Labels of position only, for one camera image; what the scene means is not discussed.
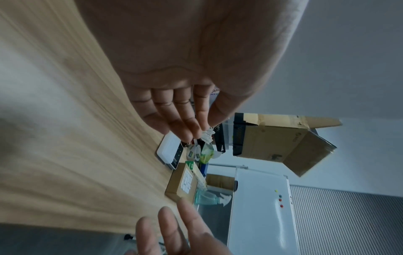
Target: wooden tabletop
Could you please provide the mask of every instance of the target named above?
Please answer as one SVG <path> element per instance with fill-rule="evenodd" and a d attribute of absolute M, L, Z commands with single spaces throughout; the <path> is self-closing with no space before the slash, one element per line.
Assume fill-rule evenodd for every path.
<path fill-rule="evenodd" d="M 73 1 L 0 2 L 0 223 L 158 231 L 162 206 L 177 214 L 161 139 Z"/>

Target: white label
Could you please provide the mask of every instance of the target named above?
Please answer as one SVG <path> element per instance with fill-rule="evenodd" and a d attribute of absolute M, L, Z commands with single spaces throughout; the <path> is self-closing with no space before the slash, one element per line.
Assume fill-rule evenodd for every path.
<path fill-rule="evenodd" d="M 185 169 L 185 173 L 183 174 L 181 188 L 186 194 L 189 194 L 191 185 L 192 185 L 193 174 L 189 172 L 188 169 Z"/>

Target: white wall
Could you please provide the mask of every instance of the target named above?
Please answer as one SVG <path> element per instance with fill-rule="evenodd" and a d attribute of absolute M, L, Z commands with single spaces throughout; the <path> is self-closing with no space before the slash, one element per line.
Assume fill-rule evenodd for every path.
<path fill-rule="evenodd" d="M 310 0 L 267 86 L 239 112 L 403 118 L 403 1 Z"/>
<path fill-rule="evenodd" d="M 232 148 L 210 163 L 285 174 L 295 185 L 403 197 L 403 119 L 345 118 L 342 122 L 343 126 L 318 129 L 337 149 L 301 178 L 281 163 L 234 157 Z"/>

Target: corrugated panel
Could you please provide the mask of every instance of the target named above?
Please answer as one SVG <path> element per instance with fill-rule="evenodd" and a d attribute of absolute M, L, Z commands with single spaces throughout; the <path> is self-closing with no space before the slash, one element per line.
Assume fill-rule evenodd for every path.
<path fill-rule="evenodd" d="M 403 254 L 403 198 L 291 185 L 300 255 Z"/>

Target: hand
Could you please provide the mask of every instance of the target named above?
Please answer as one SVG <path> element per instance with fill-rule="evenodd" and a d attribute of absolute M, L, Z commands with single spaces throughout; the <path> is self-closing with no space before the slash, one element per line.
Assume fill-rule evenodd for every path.
<path fill-rule="evenodd" d="M 143 121 L 189 142 L 267 82 L 307 0 L 76 4 Z M 192 85 L 196 118 L 189 102 Z M 221 91 L 209 110 L 215 85 Z"/>
<path fill-rule="evenodd" d="M 215 239 L 199 213 L 185 200 L 178 202 L 179 214 L 189 235 L 189 247 L 172 210 L 163 207 L 158 213 L 161 234 L 168 255 L 231 255 L 229 249 Z M 137 250 L 140 255 L 160 255 L 161 249 L 148 218 L 141 218 L 136 224 Z M 135 255 L 128 251 L 125 255 Z"/>

